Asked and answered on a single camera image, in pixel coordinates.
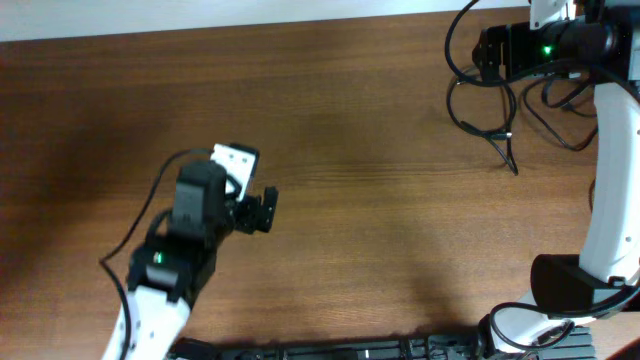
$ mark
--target table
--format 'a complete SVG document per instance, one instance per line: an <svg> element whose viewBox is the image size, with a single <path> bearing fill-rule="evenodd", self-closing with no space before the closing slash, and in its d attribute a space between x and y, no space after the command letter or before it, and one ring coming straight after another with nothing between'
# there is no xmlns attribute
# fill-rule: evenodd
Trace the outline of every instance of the table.
<svg viewBox="0 0 640 360"><path fill-rule="evenodd" d="M514 177L457 129L444 105L453 16L0 44L0 357L99 357L119 304L98 257L166 157L231 141L260 149L253 191L281 191L275 225L227 239L183 335L264 344L455 331L519 298L536 255L580 251L597 145L560 149L520 113ZM481 28L527 18L470 14L454 58L469 63ZM502 121L497 90L461 88L454 101L479 126ZM543 114L572 140L594 125ZM176 171L151 214L171 205ZM112 263L122 277L134 244ZM599 357L632 341L638 320L594 324Z"/></svg>

